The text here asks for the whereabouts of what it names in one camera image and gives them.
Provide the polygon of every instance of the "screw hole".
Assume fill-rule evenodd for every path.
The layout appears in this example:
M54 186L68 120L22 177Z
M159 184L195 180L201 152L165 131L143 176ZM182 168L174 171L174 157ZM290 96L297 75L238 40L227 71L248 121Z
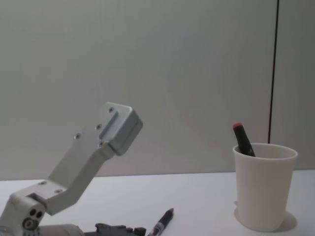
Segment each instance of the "screw hole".
M33 216L33 215L35 215L35 214L36 214L36 210L35 210L35 209L32 209L32 210L30 211L30 215Z
M42 213L41 211L39 211L39 212L37 213L36 217L37 217L37 218L40 218L40 217L42 217L42 215L43 215L43 213Z
M81 137L81 134L80 133L77 133L75 136L74 136L74 139L79 139Z

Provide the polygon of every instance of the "black vertical line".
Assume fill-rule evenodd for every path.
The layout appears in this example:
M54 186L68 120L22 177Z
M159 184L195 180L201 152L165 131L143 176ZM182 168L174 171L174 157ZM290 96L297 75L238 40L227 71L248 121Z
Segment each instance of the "black vertical line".
M280 0L277 0L275 44L274 44L274 63L273 63L273 68L272 68L271 96L270 96L270 111L269 111L268 143L270 143L270 136L271 136L272 105L273 105L273 99L274 99L276 52L277 52L277 37L278 37L278 18L279 18L279 1L280 1Z

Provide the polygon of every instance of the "cup rim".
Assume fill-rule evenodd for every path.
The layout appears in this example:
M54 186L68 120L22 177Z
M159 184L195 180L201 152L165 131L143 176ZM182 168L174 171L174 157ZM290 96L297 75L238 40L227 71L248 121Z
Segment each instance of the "cup rim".
M293 155L289 156L289 157L282 157L282 158L268 158L268 157L248 156L248 155L242 154L241 152L236 150L236 148L238 148L238 145L234 146L232 150L233 150L234 154L238 154L238 155L240 155L242 157L245 157L245 158L257 159L257 160L270 160L270 161L290 160L290 159L295 159L298 156L298 153L297 153L296 150L291 149L291 148L286 147L286 146L281 146L281 145L277 145L277 144L266 144L266 143L251 143L251 144L252 145L274 146L274 147L278 147L278 148L284 148L284 149L287 149L289 151L292 151Z

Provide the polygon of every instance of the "pen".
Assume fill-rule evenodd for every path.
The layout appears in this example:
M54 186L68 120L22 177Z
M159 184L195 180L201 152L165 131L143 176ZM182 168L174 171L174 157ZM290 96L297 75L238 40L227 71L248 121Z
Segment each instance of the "pen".
M153 227L152 231L148 234L148 236L159 236L162 234L168 223L171 221L174 215L174 208L168 210L164 216L157 222L157 224Z
M233 125L233 130L238 142L238 148L240 152L247 156L255 156L251 143L246 135L245 129L242 123L236 123Z

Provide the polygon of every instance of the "white table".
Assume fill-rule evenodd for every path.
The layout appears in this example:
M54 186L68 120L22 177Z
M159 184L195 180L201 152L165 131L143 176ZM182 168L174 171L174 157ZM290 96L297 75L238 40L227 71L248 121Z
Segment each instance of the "white table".
M0 181L0 210L9 195L39 180ZM281 232L264 234L234 217L235 173L95 178L79 202L45 224L75 224L94 231L95 223L150 230L169 208L175 209L163 236L314 236L315 171L295 171L287 210L293 215Z

